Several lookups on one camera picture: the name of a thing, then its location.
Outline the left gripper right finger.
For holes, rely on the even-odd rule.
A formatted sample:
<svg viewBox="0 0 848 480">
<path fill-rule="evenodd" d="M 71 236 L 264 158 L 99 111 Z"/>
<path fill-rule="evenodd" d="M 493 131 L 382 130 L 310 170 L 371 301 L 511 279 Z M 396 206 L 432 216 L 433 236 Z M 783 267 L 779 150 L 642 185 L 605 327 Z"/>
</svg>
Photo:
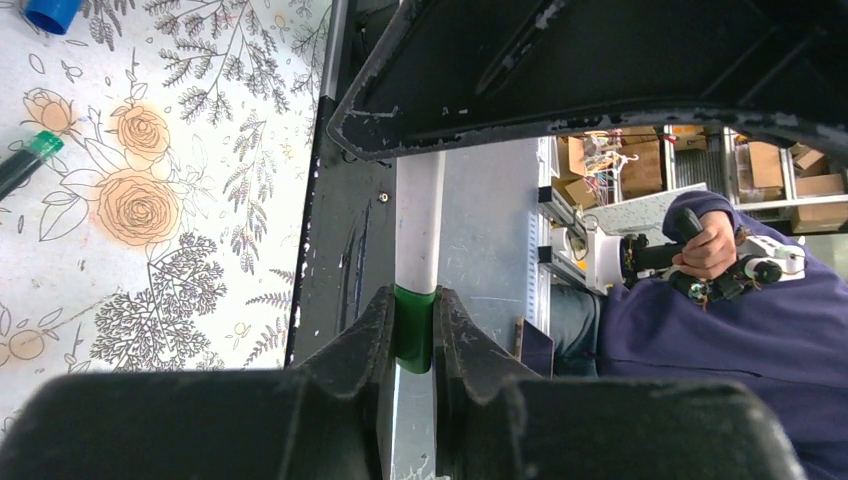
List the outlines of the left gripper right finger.
<svg viewBox="0 0 848 480">
<path fill-rule="evenodd" d="M 548 379 L 434 305 L 435 471 L 453 479 L 801 479 L 776 416 L 737 383 Z"/>
</svg>

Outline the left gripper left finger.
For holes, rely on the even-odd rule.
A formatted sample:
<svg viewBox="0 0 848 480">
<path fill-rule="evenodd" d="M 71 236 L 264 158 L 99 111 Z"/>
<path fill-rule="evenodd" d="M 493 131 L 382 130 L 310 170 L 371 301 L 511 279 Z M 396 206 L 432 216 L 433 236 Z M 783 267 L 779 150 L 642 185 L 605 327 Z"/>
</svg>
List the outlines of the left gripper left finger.
<svg viewBox="0 0 848 480">
<path fill-rule="evenodd" d="M 5 479 L 386 479 L 391 287 L 293 368 L 73 374 L 1 445 Z"/>
</svg>

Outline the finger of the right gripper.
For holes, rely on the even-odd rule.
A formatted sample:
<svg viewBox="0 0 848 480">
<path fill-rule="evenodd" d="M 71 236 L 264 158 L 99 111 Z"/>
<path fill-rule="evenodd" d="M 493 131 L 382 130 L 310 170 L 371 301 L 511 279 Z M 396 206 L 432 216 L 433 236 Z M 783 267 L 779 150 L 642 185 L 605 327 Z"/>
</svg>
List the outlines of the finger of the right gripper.
<svg viewBox="0 0 848 480">
<path fill-rule="evenodd" d="M 630 126 L 847 152 L 843 1 L 406 1 L 328 121 L 361 159 Z"/>
</svg>

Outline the white marker green cap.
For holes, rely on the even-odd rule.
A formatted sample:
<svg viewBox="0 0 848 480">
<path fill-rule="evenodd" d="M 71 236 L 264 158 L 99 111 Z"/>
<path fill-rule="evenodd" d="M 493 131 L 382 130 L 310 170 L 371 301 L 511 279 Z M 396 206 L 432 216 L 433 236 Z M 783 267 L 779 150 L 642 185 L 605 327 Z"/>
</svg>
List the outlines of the white marker green cap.
<svg viewBox="0 0 848 480">
<path fill-rule="evenodd" d="M 445 154 L 401 157 L 395 188 L 395 327 L 398 364 L 429 371 L 442 222 Z"/>
</svg>

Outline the blue cap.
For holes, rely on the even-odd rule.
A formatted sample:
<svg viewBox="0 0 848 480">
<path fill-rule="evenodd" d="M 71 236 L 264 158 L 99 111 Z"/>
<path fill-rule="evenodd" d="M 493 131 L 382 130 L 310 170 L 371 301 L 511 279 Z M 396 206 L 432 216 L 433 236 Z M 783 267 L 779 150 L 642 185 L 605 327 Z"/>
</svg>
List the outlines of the blue cap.
<svg viewBox="0 0 848 480">
<path fill-rule="evenodd" d="M 82 0 L 28 0 L 23 13 L 39 30 L 65 35 L 82 3 Z"/>
</svg>

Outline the operator hand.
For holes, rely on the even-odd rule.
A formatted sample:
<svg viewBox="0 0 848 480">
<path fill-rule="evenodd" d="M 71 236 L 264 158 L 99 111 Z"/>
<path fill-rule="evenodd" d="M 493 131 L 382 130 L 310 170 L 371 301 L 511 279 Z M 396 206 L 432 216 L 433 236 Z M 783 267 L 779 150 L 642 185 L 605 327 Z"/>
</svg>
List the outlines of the operator hand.
<svg viewBox="0 0 848 480">
<path fill-rule="evenodd" d="M 673 258 L 678 269 L 701 280 L 722 275 L 737 260 L 735 230 L 723 211 L 710 211 L 700 217 L 703 229 L 688 240 Z"/>
</svg>

